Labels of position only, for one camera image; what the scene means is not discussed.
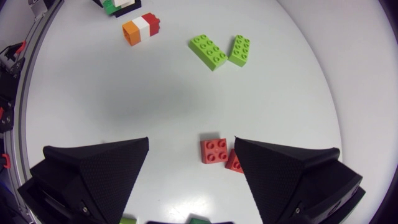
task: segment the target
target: stacked lego bricks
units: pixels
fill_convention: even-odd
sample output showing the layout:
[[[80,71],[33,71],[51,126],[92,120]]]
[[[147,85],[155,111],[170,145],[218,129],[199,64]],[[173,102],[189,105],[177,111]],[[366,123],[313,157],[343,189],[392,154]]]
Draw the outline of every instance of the stacked lego bricks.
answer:
[[[160,19],[152,13],[135,18],[122,25],[123,34],[131,46],[159,32]]]
[[[141,7],[141,0],[95,0],[100,1],[105,13],[119,17]]]

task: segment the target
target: textured black surface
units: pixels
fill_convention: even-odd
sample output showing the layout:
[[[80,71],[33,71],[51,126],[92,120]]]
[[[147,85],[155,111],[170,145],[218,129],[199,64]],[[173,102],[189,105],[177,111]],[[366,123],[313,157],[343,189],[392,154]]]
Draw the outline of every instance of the textured black surface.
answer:
[[[303,174],[336,161],[340,155],[337,148],[302,149],[240,138],[235,140],[235,152],[263,223],[275,223],[283,214],[292,214],[297,204],[293,208],[289,204]]]
[[[45,160],[78,172],[103,219],[117,224],[148,150],[148,138],[142,138],[74,148],[46,146],[43,152]]]
[[[264,223],[275,223],[293,195],[304,165],[298,160],[236,138],[235,152]]]
[[[119,223],[148,150],[148,139],[121,146],[80,164],[88,190],[108,223]]]

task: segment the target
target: green lego brick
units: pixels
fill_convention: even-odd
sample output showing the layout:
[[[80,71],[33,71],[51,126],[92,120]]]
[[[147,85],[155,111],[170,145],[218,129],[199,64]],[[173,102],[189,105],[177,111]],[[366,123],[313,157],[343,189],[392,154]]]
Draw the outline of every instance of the green lego brick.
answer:
[[[237,35],[228,60],[243,67],[248,60],[249,48],[250,40],[244,38],[242,35]]]
[[[188,46],[211,71],[220,67],[228,59],[226,54],[205,34],[194,37]]]
[[[119,10],[119,9],[122,8],[121,6],[115,7],[115,6],[113,5],[113,3],[112,3],[111,0],[105,0],[104,3],[103,3],[103,6],[104,6],[104,9],[105,9],[105,12],[106,12],[108,15],[111,15],[112,13],[114,13],[114,12],[116,12],[117,10]]]
[[[211,224],[211,223],[209,221],[200,220],[197,218],[191,218],[191,221],[189,222],[189,224]]]
[[[130,218],[122,218],[120,224],[136,224],[137,220],[132,220]]]

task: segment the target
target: lego stud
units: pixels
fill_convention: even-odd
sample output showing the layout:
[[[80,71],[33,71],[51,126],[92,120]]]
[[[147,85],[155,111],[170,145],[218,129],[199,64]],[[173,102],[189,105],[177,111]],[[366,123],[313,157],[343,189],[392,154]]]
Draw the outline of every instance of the lego stud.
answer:
[[[240,163],[235,162],[235,163],[233,164],[233,167],[234,167],[235,169],[240,169],[240,168],[241,168],[241,165],[240,165]]]
[[[225,153],[220,153],[219,155],[218,155],[218,157],[220,158],[220,159],[226,159],[227,158],[227,156],[226,156],[226,154]]]
[[[226,146],[226,143],[224,140],[218,141],[218,147],[225,147],[225,146]]]
[[[216,160],[216,157],[214,155],[210,154],[210,155],[207,156],[207,159],[209,161],[213,162],[214,160]]]
[[[212,142],[208,142],[208,143],[206,144],[206,148],[208,148],[208,149],[214,149],[214,144],[213,144]]]

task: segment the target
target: orange lego brick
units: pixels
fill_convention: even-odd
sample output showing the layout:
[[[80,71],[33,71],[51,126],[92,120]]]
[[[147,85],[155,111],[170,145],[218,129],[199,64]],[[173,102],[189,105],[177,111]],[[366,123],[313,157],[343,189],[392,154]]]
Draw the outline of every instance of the orange lego brick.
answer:
[[[200,142],[201,161],[204,164],[225,162],[228,159],[226,139],[213,139]]]
[[[129,21],[122,25],[123,34],[131,46],[138,44],[141,41],[138,27]]]
[[[238,157],[235,154],[235,149],[231,149],[231,152],[229,153],[228,162],[225,164],[225,168],[243,174],[241,164],[239,163]]]

